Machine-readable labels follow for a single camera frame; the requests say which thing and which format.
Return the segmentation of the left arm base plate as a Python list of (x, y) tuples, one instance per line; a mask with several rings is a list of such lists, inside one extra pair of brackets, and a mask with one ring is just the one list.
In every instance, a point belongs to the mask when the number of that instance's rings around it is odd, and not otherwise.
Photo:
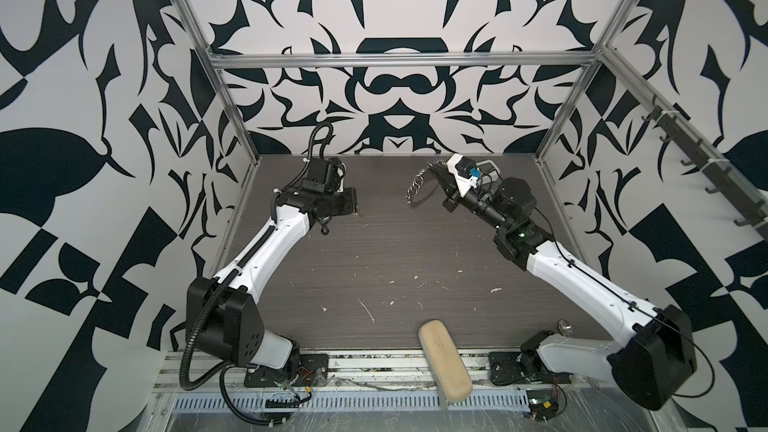
[(244, 379), (246, 388), (277, 387), (287, 382), (292, 386), (311, 386), (316, 380), (324, 380), (329, 369), (329, 355), (325, 353), (304, 353), (293, 355), (282, 369), (260, 366), (248, 369)]

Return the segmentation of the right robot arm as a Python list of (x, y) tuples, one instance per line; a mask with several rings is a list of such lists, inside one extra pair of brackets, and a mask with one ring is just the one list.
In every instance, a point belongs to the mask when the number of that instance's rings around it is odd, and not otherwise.
[(532, 220), (537, 201), (524, 180), (507, 178), (488, 191), (475, 176), (442, 169), (433, 174), (448, 211), (462, 206), (492, 226), (506, 260), (553, 286), (609, 334), (600, 342), (539, 333), (526, 346), (547, 371), (608, 382), (653, 411), (694, 375), (690, 318), (674, 305), (660, 308), (622, 289), (568, 252), (548, 227)]

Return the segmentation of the metal plate with keyrings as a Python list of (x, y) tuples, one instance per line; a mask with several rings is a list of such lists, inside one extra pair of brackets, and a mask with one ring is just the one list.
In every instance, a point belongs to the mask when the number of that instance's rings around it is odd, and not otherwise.
[(437, 179), (437, 172), (442, 171), (444, 168), (445, 162), (437, 160), (428, 163), (425, 168), (416, 173), (405, 193), (406, 203), (409, 207), (416, 208), (421, 204), (417, 199), (419, 192), (427, 183), (435, 181)]

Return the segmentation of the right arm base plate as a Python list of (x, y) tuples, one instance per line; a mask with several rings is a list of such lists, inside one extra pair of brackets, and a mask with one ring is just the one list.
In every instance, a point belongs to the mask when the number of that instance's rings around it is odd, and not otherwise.
[(567, 373), (553, 373), (531, 351), (501, 352), (488, 354), (489, 380), (495, 386), (516, 384), (570, 384)]

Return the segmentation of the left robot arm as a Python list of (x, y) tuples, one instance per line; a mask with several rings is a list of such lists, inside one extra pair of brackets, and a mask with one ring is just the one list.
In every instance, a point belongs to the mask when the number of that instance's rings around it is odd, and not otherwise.
[(201, 351), (227, 364), (281, 369), (297, 348), (266, 329), (258, 303), (290, 250), (318, 224), (323, 234), (337, 216), (357, 211), (356, 189), (346, 187), (337, 157), (311, 158), (298, 179), (274, 192), (270, 217), (241, 251), (213, 277), (187, 289), (185, 356)]

